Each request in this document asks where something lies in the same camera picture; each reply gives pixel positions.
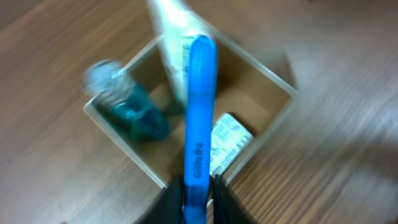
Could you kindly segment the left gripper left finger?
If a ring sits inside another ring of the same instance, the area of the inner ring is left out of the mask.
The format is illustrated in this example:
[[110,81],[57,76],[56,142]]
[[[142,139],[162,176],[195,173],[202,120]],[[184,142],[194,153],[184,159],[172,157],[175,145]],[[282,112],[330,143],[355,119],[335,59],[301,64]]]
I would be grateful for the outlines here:
[[183,177],[176,176],[134,224],[182,224]]

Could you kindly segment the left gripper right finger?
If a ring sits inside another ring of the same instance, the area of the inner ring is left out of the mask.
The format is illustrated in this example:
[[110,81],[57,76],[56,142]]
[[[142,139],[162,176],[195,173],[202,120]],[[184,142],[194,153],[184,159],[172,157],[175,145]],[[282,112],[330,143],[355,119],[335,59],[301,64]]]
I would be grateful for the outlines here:
[[246,211],[233,191],[220,175],[211,178],[214,224],[255,224],[255,219]]

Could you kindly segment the green white small box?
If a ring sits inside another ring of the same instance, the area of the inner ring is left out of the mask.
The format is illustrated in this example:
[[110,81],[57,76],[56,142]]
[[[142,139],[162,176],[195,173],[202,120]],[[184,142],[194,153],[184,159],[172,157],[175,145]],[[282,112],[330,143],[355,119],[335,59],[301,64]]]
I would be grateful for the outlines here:
[[221,175],[254,136],[231,114],[223,113],[211,132],[210,175]]

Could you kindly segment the blue mouthwash bottle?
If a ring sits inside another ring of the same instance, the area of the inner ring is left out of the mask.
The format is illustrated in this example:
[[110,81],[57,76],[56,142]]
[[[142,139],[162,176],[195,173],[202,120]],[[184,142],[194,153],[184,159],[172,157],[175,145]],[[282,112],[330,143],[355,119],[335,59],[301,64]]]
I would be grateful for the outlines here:
[[118,61],[101,60],[87,68],[84,85],[98,105],[129,129],[133,140],[163,140],[170,134],[164,113]]

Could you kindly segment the blue disposable razor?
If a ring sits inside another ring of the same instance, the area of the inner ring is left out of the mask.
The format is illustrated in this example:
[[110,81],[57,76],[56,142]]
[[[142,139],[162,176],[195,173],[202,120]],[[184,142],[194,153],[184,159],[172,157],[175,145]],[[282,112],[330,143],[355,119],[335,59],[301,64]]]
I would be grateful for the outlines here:
[[183,203],[186,224],[206,223],[217,66],[215,41],[197,36],[189,48],[187,66]]

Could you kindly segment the white lotion tube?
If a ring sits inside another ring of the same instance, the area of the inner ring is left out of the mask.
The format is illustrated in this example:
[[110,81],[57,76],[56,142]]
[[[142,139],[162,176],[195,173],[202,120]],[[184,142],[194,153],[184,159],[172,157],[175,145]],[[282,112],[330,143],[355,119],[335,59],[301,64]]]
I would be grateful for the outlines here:
[[190,46],[200,35],[212,38],[212,31],[185,1],[148,0],[147,5],[172,91],[185,105]]

